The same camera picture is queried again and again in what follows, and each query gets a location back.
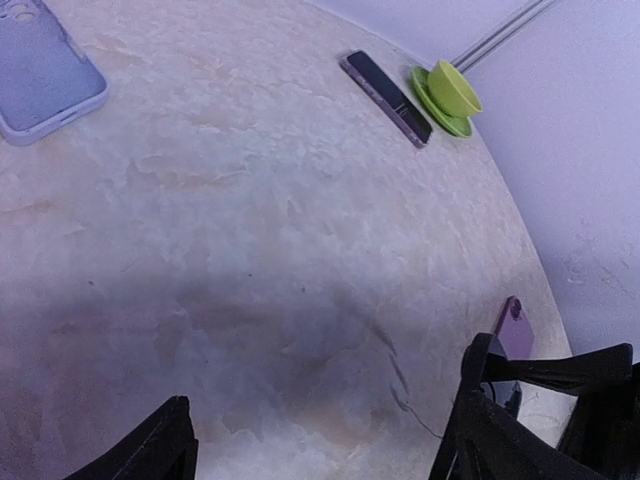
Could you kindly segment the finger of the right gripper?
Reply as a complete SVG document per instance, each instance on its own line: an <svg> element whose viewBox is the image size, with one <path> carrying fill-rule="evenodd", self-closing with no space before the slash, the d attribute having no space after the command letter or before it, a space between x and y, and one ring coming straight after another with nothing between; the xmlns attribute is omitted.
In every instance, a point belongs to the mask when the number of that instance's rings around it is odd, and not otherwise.
<svg viewBox="0 0 640 480"><path fill-rule="evenodd" d="M510 360L496 335L477 334L461 364L459 397L483 383L524 382L592 403L598 411L634 413L633 348L628 343L555 360Z"/></svg>

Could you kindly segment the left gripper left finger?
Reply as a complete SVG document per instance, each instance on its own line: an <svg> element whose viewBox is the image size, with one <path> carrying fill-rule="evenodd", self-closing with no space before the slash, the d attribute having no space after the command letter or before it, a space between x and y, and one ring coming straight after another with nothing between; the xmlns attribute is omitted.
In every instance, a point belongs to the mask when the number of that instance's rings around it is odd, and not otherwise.
<svg viewBox="0 0 640 480"><path fill-rule="evenodd" d="M199 442L186 396L173 396L68 480L194 480Z"/></svg>

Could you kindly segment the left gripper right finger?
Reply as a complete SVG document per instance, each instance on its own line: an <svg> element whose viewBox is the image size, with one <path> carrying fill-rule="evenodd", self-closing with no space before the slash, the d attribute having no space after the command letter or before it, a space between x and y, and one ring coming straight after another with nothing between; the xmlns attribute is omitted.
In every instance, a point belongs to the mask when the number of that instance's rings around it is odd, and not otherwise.
<svg viewBox="0 0 640 480"><path fill-rule="evenodd" d="M480 390L457 394L429 477L451 479L455 472L460 479L602 477L546 444Z"/></svg>

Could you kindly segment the purple-edged black-screen phone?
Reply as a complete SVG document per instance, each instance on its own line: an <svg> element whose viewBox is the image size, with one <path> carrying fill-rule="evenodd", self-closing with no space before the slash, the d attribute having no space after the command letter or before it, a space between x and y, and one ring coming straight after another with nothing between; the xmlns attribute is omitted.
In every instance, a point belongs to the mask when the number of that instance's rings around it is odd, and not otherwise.
<svg viewBox="0 0 640 480"><path fill-rule="evenodd" d="M427 145L432 133L430 123L367 53L350 52L339 65L417 149Z"/></svg>

